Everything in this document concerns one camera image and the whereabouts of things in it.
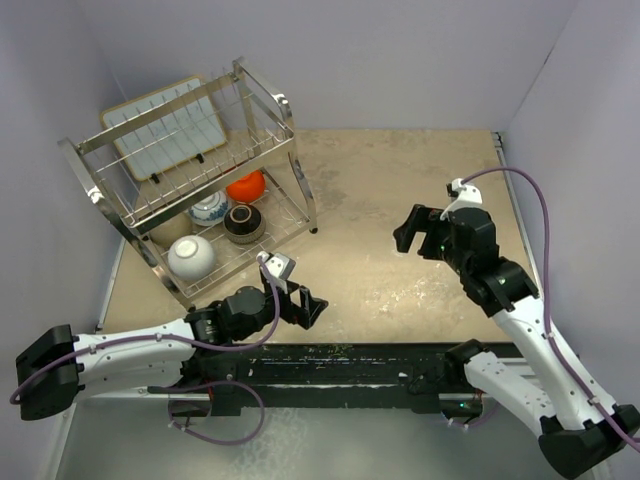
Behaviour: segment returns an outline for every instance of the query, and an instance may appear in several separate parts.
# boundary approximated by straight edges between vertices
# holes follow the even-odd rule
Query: white bowl
[[[171,245],[168,263],[177,277],[188,282],[197,282],[213,272],[216,253],[204,238],[187,235]]]
[[[216,192],[196,203],[187,210],[193,223],[201,227],[213,227],[224,220],[224,215],[229,210],[231,202],[223,192]]]

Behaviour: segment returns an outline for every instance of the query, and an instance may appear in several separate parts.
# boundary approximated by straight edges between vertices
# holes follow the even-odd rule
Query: metal dish rack
[[[193,105],[210,100],[213,115],[194,120],[189,114]],[[187,112],[185,124],[177,122]],[[173,116],[179,128],[158,134],[152,122]],[[193,145],[202,145],[206,129],[201,122],[209,121],[224,129],[226,143],[175,165],[158,171],[152,177],[136,180],[124,164],[128,156],[151,151],[157,154],[166,142],[181,135]],[[148,129],[153,141],[128,155],[119,155],[114,142],[125,135]],[[140,254],[162,284],[186,308],[207,290],[219,285],[255,261],[261,250],[273,250],[292,237],[309,230],[317,232],[316,207],[311,188],[298,160],[294,124],[289,102],[264,77],[255,72],[241,57],[233,62],[233,71],[189,89],[176,98],[154,108],[139,112],[132,118],[104,130],[81,143],[69,139],[58,142],[87,196],[109,222]],[[272,174],[267,166],[288,159],[304,199],[301,208]],[[209,240],[217,253],[215,270],[204,279],[188,283],[177,278],[166,263],[167,252],[149,239],[148,232],[171,217],[184,212],[205,197],[260,169],[265,175],[265,193],[254,202],[267,220],[266,233],[249,245],[231,243],[222,226],[201,228],[194,233]]]

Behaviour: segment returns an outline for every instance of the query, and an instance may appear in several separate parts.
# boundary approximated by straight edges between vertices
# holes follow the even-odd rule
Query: ceramic bowl
[[[255,242],[266,228],[267,222],[253,205],[236,205],[224,217],[224,233],[233,243]]]
[[[224,192],[216,192],[187,210],[193,223],[201,227],[212,227],[222,222],[231,206]]]
[[[171,245],[167,263],[177,277],[197,282],[213,272],[216,253],[204,238],[187,235]]]
[[[156,245],[170,248],[180,237],[191,235],[192,228],[191,218],[184,213],[179,213],[151,230],[149,236]]]
[[[227,194],[238,203],[251,203],[264,193],[266,183],[260,170],[251,172],[227,187]]]

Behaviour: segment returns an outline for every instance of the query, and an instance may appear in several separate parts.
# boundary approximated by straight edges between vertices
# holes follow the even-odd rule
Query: table surface
[[[446,264],[422,260],[417,245],[401,255],[392,237],[413,204],[443,208],[452,179],[499,165],[490,132],[303,130],[297,135],[300,161],[317,201],[319,232],[305,232],[278,251],[297,262],[291,279],[327,299],[330,307],[310,331],[281,324],[271,341],[508,340],[466,298]],[[288,163],[268,169],[283,185],[292,185]],[[531,274],[504,176],[494,173],[474,183],[496,224],[501,254]],[[257,266],[211,290],[196,305],[224,298],[242,285],[259,285]],[[104,332],[149,327],[184,315],[126,244]]]

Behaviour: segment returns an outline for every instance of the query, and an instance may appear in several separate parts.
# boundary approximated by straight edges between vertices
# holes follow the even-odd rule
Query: stainless steel frame
[[[215,125],[223,126],[227,143],[201,152],[196,158],[176,165],[170,171],[159,171],[155,179],[136,180],[124,165],[124,160],[133,153],[115,154],[113,142],[127,134],[137,135],[139,129],[148,128],[151,131],[149,124],[162,122],[166,116],[173,115],[177,119],[176,111],[183,109],[189,113],[185,108],[187,105],[201,102],[207,97],[214,105],[218,120]],[[275,109],[268,105],[271,102],[275,103]],[[163,141],[174,141],[178,145],[176,137],[172,137],[176,133],[189,138],[196,145],[192,137],[198,135],[198,131],[204,135],[198,123],[193,121],[188,127],[161,138],[152,133],[154,141],[134,153],[153,145],[162,147],[160,142]],[[255,260],[254,250],[257,253],[263,248],[277,248],[305,229],[312,233],[317,231],[315,200],[298,159],[294,132],[291,108],[284,94],[241,57],[233,62],[232,72],[150,110],[139,112],[135,117],[125,117],[122,123],[83,142],[74,144],[69,139],[63,139],[58,145],[92,203],[140,254],[165,288],[189,309],[197,297],[250,265]],[[267,169],[274,161],[283,158],[288,160],[295,176],[305,209],[295,203],[289,192]],[[241,250],[236,247],[237,256],[225,258],[225,263],[219,265],[209,277],[195,284],[185,284],[171,273],[165,262],[166,252],[153,244],[147,233],[203,198],[258,169],[265,174],[268,187],[265,195],[256,203],[277,209],[284,220],[278,218],[279,221],[274,222],[272,217],[265,215],[272,229],[268,226],[267,234],[259,242]],[[222,235],[212,235],[210,229],[200,230],[196,234],[205,236],[212,243],[222,245],[227,241]]]

